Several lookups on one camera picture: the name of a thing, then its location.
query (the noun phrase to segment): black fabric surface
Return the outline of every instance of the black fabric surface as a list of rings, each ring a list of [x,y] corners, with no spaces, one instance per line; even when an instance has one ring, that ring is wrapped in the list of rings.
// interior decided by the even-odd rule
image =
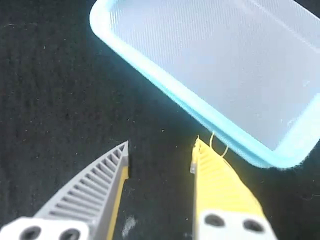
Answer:
[[[320,17],[318,0],[300,0]],[[94,0],[0,6],[0,225],[32,216],[75,174],[129,140],[114,239],[192,238],[197,134],[210,133],[92,33]],[[320,144],[289,170],[226,155],[279,240],[320,240]]]

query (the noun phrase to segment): screw hole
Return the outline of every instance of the screw hole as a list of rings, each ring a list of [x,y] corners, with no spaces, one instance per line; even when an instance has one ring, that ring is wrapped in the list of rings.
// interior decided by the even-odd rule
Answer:
[[[79,238],[80,232],[77,229],[70,228],[60,235],[59,240],[78,240]]]
[[[261,226],[261,224],[254,220],[244,221],[243,226],[245,229],[256,232],[256,233],[262,233],[264,231],[264,228]]]
[[[223,227],[225,226],[225,221],[219,217],[218,215],[215,214],[210,214],[205,217],[204,219],[205,223],[211,226],[215,227]]]
[[[39,237],[41,228],[38,226],[31,226],[25,229],[21,235],[20,240],[35,240]]]

